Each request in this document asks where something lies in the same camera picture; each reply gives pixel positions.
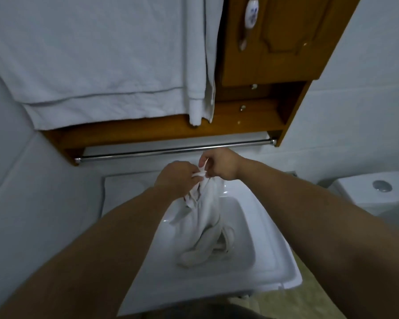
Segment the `person's left hand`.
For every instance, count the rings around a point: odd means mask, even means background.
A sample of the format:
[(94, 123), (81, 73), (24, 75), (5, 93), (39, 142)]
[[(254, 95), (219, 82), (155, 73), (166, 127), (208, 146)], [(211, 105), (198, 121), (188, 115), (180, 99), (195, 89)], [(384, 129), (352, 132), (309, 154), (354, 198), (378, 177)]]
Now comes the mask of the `person's left hand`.
[(198, 183), (187, 183), (186, 172), (199, 171), (199, 168), (188, 161), (174, 161), (166, 165), (154, 182), (154, 187), (170, 195), (175, 200), (185, 197)]

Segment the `person's right hand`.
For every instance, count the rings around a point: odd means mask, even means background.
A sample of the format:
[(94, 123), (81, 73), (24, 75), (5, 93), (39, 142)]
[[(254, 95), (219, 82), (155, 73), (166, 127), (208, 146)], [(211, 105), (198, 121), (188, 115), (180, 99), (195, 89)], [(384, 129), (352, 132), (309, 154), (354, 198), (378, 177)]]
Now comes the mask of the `person's right hand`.
[(204, 169), (206, 178), (220, 177), (226, 181), (240, 179), (240, 173), (247, 159), (228, 148), (206, 150), (202, 155), (209, 157), (209, 168)]

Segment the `white wet cloth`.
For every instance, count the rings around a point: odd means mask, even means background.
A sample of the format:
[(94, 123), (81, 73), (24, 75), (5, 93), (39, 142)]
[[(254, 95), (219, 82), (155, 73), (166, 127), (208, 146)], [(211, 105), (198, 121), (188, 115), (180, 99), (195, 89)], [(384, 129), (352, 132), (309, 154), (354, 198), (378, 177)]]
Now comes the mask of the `white wet cloth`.
[(223, 216), (224, 180), (206, 178), (184, 198), (184, 206), (170, 221), (176, 227), (176, 264), (192, 268), (228, 258), (234, 251), (235, 230)]

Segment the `person's right forearm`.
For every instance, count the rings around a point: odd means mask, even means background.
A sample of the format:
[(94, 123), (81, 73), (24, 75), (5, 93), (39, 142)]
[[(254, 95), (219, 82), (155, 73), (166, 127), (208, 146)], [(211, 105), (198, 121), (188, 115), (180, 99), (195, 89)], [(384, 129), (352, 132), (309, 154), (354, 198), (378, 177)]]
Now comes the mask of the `person's right forearm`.
[(399, 319), (399, 230), (258, 161), (238, 158), (236, 177), (346, 318)]

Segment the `person's left forearm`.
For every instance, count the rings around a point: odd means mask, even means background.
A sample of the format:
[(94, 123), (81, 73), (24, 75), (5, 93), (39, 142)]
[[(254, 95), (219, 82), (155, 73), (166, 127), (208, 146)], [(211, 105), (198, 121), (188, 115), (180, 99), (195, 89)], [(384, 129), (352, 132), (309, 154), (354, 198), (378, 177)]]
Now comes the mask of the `person's left forearm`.
[(31, 275), (0, 319), (114, 319), (171, 203), (189, 189), (155, 185), (108, 212)]

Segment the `white ceramic sink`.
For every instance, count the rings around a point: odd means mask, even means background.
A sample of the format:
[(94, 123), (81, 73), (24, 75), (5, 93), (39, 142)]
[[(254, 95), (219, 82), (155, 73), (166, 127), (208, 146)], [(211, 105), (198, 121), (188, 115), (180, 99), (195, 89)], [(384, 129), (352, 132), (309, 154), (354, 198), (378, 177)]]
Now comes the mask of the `white ceramic sink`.
[(251, 190), (214, 177), (170, 204), (118, 315), (302, 282), (289, 244)]

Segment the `narrow white hanging towel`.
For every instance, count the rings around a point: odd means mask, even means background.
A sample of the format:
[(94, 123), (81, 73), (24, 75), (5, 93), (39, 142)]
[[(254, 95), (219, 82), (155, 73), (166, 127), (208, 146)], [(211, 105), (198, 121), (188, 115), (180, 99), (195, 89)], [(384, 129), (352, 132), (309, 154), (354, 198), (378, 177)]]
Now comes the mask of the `narrow white hanging towel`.
[(192, 126), (212, 122), (217, 39), (224, 0), (186, 0), (186, 91)]

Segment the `person's dark clothing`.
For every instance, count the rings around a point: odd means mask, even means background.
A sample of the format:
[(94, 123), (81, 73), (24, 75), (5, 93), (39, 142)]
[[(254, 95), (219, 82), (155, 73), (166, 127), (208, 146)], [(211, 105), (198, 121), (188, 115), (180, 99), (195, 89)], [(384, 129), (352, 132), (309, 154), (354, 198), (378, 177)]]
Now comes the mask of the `person's dark clothing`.
[(140, 319), (275, 319), (260, 313), (258, 303), (247, 297), (215, 297), (185, 301), (148, 311)]

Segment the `large white hanging towel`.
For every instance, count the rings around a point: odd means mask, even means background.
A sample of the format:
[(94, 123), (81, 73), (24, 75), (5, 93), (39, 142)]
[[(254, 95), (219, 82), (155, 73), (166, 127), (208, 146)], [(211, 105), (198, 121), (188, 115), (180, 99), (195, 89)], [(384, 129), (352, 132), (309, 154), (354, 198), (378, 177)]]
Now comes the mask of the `large white hanging towel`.
[(35, 128), (187, 114), (184, 0), (0, 0), (0, 77)]

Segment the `white toilet tank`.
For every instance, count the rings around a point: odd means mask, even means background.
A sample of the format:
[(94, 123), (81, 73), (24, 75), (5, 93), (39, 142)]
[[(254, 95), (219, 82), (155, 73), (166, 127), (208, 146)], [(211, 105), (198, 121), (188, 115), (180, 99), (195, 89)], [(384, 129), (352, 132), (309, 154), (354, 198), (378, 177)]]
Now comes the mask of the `white toilet tank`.
[[(388, 193), (375, 190), (372, 186), (375, 180), (389, 182), (393, 190)], [(338, 178), (328, 189), (399, 229), (399, 171)]]

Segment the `chrome toilet flush button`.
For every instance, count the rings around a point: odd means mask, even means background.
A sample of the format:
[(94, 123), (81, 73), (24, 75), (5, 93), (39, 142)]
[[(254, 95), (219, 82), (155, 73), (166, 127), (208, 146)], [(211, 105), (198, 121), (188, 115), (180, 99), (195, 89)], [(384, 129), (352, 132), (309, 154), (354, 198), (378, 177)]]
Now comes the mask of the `chrome toilet flush button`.
[(375, 180), (372, 183), (372, 186), (375, 190), (382, 192), (382, 193), (388, 193), (393, 190), (392, 185), (384, 180)]

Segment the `chrome towel rail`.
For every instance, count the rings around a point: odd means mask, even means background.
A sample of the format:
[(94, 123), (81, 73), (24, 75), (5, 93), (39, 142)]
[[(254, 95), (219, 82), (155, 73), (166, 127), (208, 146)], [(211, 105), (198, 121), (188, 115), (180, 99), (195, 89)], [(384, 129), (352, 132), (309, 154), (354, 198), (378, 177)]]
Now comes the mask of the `chrome towel rail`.
[(260, 146), (260, 145), (271, 145), (275, 147), (276, 144), (277, 144), (276, 138), (269, 138), (269, 139), (230, 142), (230, 143), (213, 144), (213, 145), (202, 145), (202, 146), (195, 145), (195, 146), (182, 147), (182, 148), (166, 148), (166, 149), (156, 149), (156, 150), (123, 152), (115, 154), (81, 156), (74, 158), (74, 162), (76, 165), (79, 165), (80, 163), (90, 162), (90, 161), (107, 161), (107, 160), (117, 160), (117, 159), (126, 159), (134, 157), (144, 157), (144, 156), (192, 153), (192, 152), (205, 151), (216, 148), (242, 148), (247, 146)]

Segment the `wooden wall cabinet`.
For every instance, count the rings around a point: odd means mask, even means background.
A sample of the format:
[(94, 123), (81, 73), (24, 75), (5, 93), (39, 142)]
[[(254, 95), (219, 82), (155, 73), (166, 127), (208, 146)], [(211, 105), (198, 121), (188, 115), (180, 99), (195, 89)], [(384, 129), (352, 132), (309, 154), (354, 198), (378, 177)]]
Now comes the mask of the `wooden wall cabinet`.
[(218, 36), (213, 121), (143, 118), (41, 133), (72, 165), (88, 147), (266, 132), (276, 147), (311, 83), (320, 78), (360, 0), (259, 0), (247, 48), (238, 47), (248, 0), (225, 0)]

